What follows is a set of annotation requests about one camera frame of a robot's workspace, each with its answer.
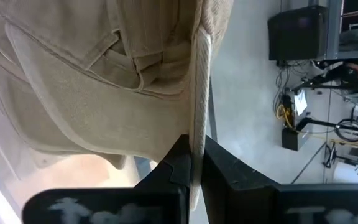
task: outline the beige jacket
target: beige jacket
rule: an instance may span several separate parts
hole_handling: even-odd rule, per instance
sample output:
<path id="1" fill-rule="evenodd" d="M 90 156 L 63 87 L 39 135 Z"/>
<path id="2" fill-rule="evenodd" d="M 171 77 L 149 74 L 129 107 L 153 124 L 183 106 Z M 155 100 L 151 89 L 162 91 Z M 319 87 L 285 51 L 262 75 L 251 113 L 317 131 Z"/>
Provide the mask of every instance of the beige jacket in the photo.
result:
<path id="1" fill-rule="evenodd" d="M 232 0 L 0 0 L 0 110 L 32 149 L 160 161 L 181 134 L 198 198 L 209 68 Z"/>

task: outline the black speaker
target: black speaker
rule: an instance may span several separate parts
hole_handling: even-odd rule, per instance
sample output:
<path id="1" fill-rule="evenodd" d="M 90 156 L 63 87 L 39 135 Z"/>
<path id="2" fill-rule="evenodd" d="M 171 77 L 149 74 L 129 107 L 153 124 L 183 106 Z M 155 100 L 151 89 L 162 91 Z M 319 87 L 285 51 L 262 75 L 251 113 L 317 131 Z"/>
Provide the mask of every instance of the black speaker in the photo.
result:
<path id="1" fill-rule="evenodd" d="M 299 151 L 309 139 L 312 130 L 313 124 L 305 120 L 300 121 L 295 130 L 288 127 L 284 128 L 281 132 L 282 147 Z"/>
<path id="2" fill-rule="evenodd" d="M 327 9 L 310 6 L 281 12 L 268 20 L 270 60 L 308 60 L 324 57 Z"/>

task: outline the yellow cable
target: yellow cable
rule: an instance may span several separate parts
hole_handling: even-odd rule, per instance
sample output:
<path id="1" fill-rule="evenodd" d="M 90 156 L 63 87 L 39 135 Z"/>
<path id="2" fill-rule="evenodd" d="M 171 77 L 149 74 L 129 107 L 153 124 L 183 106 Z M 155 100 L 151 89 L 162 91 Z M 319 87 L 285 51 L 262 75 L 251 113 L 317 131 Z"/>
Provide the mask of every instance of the yellow cable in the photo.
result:
<path id="1" fill-rule="evenodd" d="M 281 116 L 278 115 L 279 109 L 282 109 L 282 110 L 283 110 L 283 115 L 281 115 Z M 287 111 L 287 110 L 284 108 L 284 105 L 281 104 L 281 105 L 278 106 L 278 108 L 277 108 L 276 117 L 277 117 L 278 119 L 282 119 L 282 118 L 284 117 L 284 118 L 285 118 L 285 122 L 287 123 L 287 125 L 288 125 L 290 128 L 292 128 L 294 131 L 296 131 L 296 132 L 298 132 L 298 133 L 301 133 L 300 131 L 297 131 L 297 130 L 295 130 L 295 129 L 292 127 L 291 123 L 290 123 L 289 120 L 288 120 L 288 115 L 289 115 L 289 113 L 290 113 L 290 112 Z M 318 139 L 326 140 L 325 137 L 316 136 L 316 135 L 314 135 L 314 134 L 310 134 L 310 136 L 313 137 L 313 138 L 318 138 Z M 330 142 L 336 142 L 336 143 L 339 143 L 339 144 L 347 144 L 347 145 L 357 146 L 357 147 L 358 147 L 358 143 L 357 143 L 357 142 L 348 142 L 348 141 L 337 140 L 337 139 L 327 139 L 327 140 L 329 140 Z"/>

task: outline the concrete floor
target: concrete floor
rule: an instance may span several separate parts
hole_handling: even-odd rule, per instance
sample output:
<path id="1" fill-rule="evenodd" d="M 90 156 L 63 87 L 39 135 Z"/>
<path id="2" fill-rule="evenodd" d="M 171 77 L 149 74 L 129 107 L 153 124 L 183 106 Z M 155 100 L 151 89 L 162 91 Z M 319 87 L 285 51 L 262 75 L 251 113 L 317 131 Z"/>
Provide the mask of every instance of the concrete floor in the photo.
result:
<path id="1" fill-rule="evenodd" d="M 234 1 L 231 20 L 211 70 L 218 143 L 281 184 L 294 180 L 295 184 L 326 182 L 322 166 L 325 151 L 318 152 L 325 139 L 310 138 L 299 152 L 282 148 L 283 122 L 272 111 L 278 68 L 275 62 L 269 61 L 267 20 L 279 13 L 280 8 L 306 5 L 307 1 L 303 5 L 297 1 L 292 7 L 290 2 L 281 5 L 274 0 Z M 290 83 L 298 81 L 298 76 L 291 76 Z M 328 121 L 333 94 L 324 90 L 322 95 L 316 91 L 307 91 L 306 95 L 307 110 L 315 118 Z M 331 101 L 337 102 L 340 108 L 341 100 Z M 326 131 L 326 128 L 315 126 L 313 131 Z M 207 222 L 201 198 L 198 208 L 191 213 L 190 223 Z"/>

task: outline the black stand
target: black stand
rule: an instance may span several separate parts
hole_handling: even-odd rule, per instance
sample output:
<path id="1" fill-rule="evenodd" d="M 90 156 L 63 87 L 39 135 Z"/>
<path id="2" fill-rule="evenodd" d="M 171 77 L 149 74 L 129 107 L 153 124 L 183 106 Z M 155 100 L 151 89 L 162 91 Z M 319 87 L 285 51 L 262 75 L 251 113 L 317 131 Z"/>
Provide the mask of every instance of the black stand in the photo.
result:
<path id="1" fill-rule="evenodd" d="M 290 127 L 283 128 L 283 130 L 282 130 L 282 147 L 284 147 L 286 149 L 291 149 L 294 151 L 299 151 L 301 149 L 301 147 L 305 144 L 305 142 L 308 140 L 308 138 L 310 137 L 310 134 L 313 133 L 313 128 L 312 128 L 311 124 L 317 124 L 317 125 L 331 127 L 334 129 L 336 134 L 340 137 L 342 136 L 339 131 L 340 129 L 358 132 L 358 127 L 342 125 L 341 123 L 344 121 L 351 121 L 351 120 L 344 119 L 340 123 L 334 124 L 334 123 L 329 123 L 329 122 L 325 122 L 325 121 L 318 121 L 318 120 L 311 119 L 311 118 L 303 118 L 295 126 L 295 128 L 290 128 Z M 356 141 L 358 141 L 358 136 L 357 136 L 357 139 L 355 139 L 355 140 L 348 139 L 347 141 L 356 142 Z"/>
<path id="2" fill-rule="evenodd" d="M 340 80 L 341 85 L 323 85 L 324 83 Z M 318 75 L 309 80 L 304 80 L 303 83 L 292 91 L 297 94 L 302 88 L 329 88 L 336 90 L 354 90 L 358 91 L 358 72 L 345 65 L 338 66 L 327 72 L 325 75 Z"/>
<path id="3" fill-rule="evenodd" d="M 326 145 L 326 149 L 329 152 L 329 157 L 327 158 L 327 161 L 324 164 L 324 166 L 326 168 L 328 168 L 328 169 L 331 168 L 331 166 L 335 163 L 336 159 L 342 159 L 347 164 L 350 164 L 350 165 L 353 165 L 353 166 L 358 166 L 358 159 L 351 159 L 351 158 L 348 158 L 348 157 L 337 155 L 335 142 L 333 142 L 332 147 L 329 147 L 328 145 Z"/>
<path id="4" fill-rule="evenodd" d="M 23 223 L 188 223 L 188 143 L 187 135 L 180 136 L 158 166 L 133 189 L 41 192 L 26 203 Z"/>

